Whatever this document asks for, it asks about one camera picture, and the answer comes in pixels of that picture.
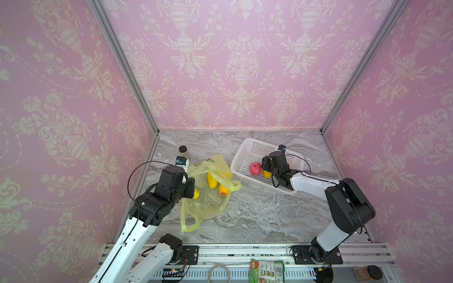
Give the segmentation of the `yellow lemon toy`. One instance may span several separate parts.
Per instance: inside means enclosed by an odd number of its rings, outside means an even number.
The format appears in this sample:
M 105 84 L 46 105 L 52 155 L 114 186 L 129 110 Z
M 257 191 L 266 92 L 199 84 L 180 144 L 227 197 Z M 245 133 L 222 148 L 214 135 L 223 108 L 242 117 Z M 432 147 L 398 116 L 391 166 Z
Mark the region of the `yellow lemon toy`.
M 199 199 L 200 193 L 197 189 L 194 190 L 193 199 Z

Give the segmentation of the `yellow corn cob toy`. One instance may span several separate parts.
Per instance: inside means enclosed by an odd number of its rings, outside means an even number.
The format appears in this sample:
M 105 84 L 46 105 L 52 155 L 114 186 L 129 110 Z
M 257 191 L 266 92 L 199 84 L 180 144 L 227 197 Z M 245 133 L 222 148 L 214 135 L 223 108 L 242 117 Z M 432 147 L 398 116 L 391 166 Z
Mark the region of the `yellow corn cob toy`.
M 208 186 L 210 187 L 210 189 L 215 189 L 218 186 L 218 181 L 216 180 L 216 178 L 214 178 L 212 176 L 211 173 L 207 173 L 206 178 L 207 178 Z

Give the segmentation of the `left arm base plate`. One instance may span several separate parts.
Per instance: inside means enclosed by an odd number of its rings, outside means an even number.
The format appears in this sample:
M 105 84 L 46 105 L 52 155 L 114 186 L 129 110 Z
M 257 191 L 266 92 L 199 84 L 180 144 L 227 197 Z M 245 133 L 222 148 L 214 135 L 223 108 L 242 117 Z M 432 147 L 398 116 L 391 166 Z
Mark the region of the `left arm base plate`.
M 197 265 L 198 258 L 198 245 L 183 245 L 179 259 L 177 261 L 170 262 L 169 265 Z

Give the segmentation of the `white plastic basket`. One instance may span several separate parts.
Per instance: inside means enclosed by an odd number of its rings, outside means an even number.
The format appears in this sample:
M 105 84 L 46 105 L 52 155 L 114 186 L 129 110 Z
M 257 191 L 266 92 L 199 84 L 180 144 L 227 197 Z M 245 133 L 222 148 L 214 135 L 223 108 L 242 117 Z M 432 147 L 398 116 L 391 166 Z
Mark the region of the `white plastic basket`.
M 275 178 L 265 178 L 262 173 L 254 175 L 250 172 L 250 166 L 254 163 L 261 163 L 263 158 L 278 150 L 277 145 L 247 138 L 243 141 L 234 156 L 231 164 L 231 171 L 240 178 L 248 180 L 260 188 L 270 189 L 280 194 L 294 195 L 297 192 L 305 192 L 311 188 L 310 180 L 302 174 L 296 174 L 295 180 L 290 182 L 293 189 L 288 189 L 278 184 Z

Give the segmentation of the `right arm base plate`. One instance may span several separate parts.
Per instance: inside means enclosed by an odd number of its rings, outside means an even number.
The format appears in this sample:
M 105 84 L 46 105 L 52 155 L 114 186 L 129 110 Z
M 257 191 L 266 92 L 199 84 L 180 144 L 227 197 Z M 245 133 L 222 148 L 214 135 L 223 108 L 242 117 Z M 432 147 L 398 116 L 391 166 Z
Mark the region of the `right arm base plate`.
M 290 255 L 296 265 L 342 265 L 343 259 L 339 248 L 326 252 L 318 246 L 293 245 Z

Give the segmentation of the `yellow banana toy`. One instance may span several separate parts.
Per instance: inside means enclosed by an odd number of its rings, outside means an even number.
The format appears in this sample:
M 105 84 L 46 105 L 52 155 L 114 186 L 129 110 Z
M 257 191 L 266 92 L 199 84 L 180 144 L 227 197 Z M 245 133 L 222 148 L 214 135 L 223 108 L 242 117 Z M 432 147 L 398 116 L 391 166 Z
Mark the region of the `yellow banana toy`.
M 262 174 L 263 174 L 263 176 L 264 176 L 266 179 L 270 179 L 270 178 L 272 177 L 271 172 L 268 172 L 268 171 L 265 171 L 265 170 L 262 171 Z

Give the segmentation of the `orange yellow mango toy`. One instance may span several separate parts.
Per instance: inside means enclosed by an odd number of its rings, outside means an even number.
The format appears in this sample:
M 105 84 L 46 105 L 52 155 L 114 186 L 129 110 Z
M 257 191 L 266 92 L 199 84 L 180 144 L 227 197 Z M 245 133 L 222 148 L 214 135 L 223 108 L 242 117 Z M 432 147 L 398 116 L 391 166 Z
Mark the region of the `orange yellow mango toy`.
M 218 192 L 221 196 L 228 196 L 230 194 L 230 190 L 227 189 L 225 186 L 220 185 L 218 188 Z

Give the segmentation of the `yellow-green plastic bag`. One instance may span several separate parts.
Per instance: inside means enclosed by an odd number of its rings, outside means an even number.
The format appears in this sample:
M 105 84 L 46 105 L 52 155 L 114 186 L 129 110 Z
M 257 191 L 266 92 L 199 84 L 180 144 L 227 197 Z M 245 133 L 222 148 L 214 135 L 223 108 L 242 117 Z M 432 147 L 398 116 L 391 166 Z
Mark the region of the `yellow-green plastic bag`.
M 218 181 L 215 189 L 210 189 L 206 174 L 211 173 Z M 242 189 L 243 185 L 234 179 L 230 165 L 221 154 L 188 167 L 188 175 L 195 179 L 195 188 L 199 191 L 199 199 L 183 199 L 180 209 L 181 232 L 190 233 L 197 230 L 202 221 L 215 218 L 224 213 L 232 193 Z M 228 196 L 218 192 L 220 185 L 230 190 Z

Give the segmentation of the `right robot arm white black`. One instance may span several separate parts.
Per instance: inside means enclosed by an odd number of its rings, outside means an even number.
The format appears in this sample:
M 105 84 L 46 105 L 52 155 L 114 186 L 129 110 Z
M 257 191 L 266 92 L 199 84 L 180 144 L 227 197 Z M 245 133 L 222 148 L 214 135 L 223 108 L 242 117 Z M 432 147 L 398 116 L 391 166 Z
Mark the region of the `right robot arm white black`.
M 278 185 L 311 194 L 329 205 L 332 222 L 311 241 L 309 249 L 316 264 L 329 264 L 338 246 L 376 216 L 375 208 L 353 179 L 329 180 L 292 169 L 280 150 L 264 157 L 262 165 Z

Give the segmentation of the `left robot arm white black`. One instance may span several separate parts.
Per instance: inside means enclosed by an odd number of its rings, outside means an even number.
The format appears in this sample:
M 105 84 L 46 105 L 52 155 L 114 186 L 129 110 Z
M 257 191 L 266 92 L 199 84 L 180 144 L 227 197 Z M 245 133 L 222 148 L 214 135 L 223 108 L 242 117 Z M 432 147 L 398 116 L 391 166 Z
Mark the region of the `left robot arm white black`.
M 181 260 L 182 241 L 167 233 L 144 260 L 134 262 L 175 205 L 182 198 L 194 197 L 195 180 L 187 171 L 186 165 L 165 167 L 158 183 L 134 200 L 119 239 L 91 279 L 92 283 L 147 283 L 165 265 Z

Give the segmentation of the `pink dragon fruit toy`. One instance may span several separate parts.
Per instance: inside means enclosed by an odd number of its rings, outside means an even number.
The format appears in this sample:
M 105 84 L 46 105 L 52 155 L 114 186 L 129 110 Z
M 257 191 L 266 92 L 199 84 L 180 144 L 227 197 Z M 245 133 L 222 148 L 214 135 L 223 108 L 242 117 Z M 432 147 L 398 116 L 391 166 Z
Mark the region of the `pink dragon fruit toy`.
M 252 163 L 250 165 L 250 168 L 249 168 L 249 171 L 252 175 L 254 176 L 258 176 L 261 174 L 261 171 L 262 171 L 262 168 L 261 168 L 261 164 L 260 163 Z

